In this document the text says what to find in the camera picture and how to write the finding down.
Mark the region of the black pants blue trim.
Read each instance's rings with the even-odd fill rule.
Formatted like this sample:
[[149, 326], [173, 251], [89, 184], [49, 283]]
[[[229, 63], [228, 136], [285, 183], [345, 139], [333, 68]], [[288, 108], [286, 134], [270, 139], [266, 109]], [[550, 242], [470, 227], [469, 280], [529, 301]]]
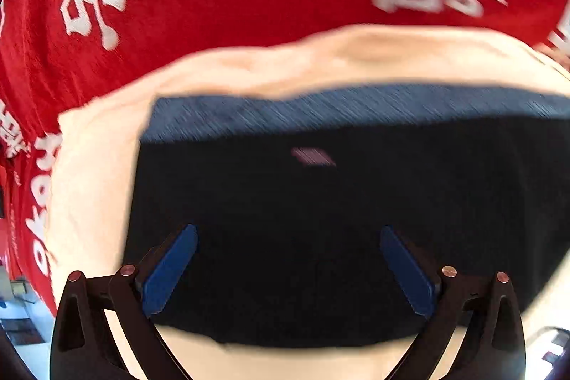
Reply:
[[362, 346], [412, 335], [386, 227], [521, 309], [569, 248], [569, 100], [384, 85], [287, 100], [166, 97], [140, 139], [123, 259], [196, 227], [158, 325], [222, 343]]

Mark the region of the peach seat cushion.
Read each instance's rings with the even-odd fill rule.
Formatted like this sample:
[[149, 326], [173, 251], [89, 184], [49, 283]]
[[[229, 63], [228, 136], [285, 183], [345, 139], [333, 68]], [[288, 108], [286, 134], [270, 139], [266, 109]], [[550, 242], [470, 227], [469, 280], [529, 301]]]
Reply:
[[[182, 59], [59, 117], [63, 143], [50, 186], [47, 248], [59, 301], [70, 272], [116, 271], [126, 238], [138, 138], [158, 97], [225, 94], [284, 99], [356, 84], [498, 85], [569, 97], [569, 71], [491, 30], [356, 25], [273, 47], [229, 47]], [[525, 332], [569, 328], [569, 252], [524, 312]], [[162, 329], [197, 379], [383, 379], [411, 339], [365, 348], [222, 347]]]

